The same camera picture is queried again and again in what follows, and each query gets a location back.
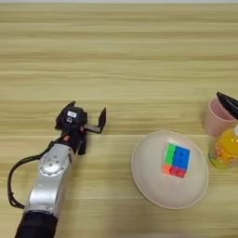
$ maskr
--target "black cable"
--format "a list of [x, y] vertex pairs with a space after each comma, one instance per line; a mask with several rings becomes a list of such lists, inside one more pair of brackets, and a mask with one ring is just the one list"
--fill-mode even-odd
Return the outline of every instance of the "black cable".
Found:
[[35, 161], [35, 160], [40, 160], [41, 157], [47, 153], [54, 144], [56, 144], [57, 142], [59, 142], [61, 139], [63, 139], [65, 136], [67, 136], [70, 133], [70, 128], [63, 133], [58, 139], [51, 141], [48, 145], [48, 147], [41, 153], [37, 154], [37, 155], [33, 155], [33, 156], [29, 156], [27, 158], [21, 159], [20, 161], [18, 161], [10, 170], [8, 177], [7, 177], [7, 195], [8, 195], [8, 201], [9, 203], [16, 207], [16, 208], [20, 208], [20, 209], [24, 209], [24, 205], [21, 204], [20, 202], [18, 202], [18, 200], [14, 197], [14, 192], [11, 189], [11, 181], [12, 181], [12, 176], [14, 171], [20, 167], [21, 165], [27, 164], [29, 162]]

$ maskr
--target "plate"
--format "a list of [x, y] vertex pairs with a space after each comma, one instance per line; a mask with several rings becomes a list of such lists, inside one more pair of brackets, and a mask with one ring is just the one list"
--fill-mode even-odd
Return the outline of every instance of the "plate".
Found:
[[[168, 143], [191, 151], [185, 178], [163, 173]], [[133, 151], [131, 171], [148, 200], [170, 209], [194, 205], [205, 194], [208, 184], [208, 168], [202, 152], [190, 139], [172, 131], [156, 131], [144, 138]]]

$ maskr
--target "wood grain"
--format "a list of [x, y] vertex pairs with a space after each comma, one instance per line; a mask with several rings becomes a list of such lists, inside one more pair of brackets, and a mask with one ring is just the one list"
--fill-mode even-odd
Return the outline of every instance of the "wood grain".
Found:
[[[191, 208], [148, 202], [130, 173], [140, 139], [158, 129], [190, 137], [205, 156], [207, 102], [236, 97], [237, 5], [0, 5], [0, 229], [14, 237], [21, 211], [7, 203], [7, 173], [58, 135], [75, 99], [103, 135], [90, 136], [68, 183], [57, 237], [237, 237], [238, 169], [209, 163], [207, 193]], [[25, 201], [36, 164], [14, 177]]]

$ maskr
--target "yellow bottle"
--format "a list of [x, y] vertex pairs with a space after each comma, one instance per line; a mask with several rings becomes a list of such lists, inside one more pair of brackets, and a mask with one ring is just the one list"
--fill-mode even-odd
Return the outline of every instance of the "yellow bottle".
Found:
[[238, 126], [222, 133], [215, 147], [211, 148], [209, 159], [218, 168], [238, 165]]

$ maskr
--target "colorful cube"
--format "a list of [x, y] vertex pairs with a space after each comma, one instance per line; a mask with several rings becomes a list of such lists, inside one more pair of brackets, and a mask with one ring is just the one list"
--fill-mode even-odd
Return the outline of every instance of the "colorful cube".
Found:
[[165, 152], [163, 172], [184, 178], [188, 170], [190, 150], [169, 143]]

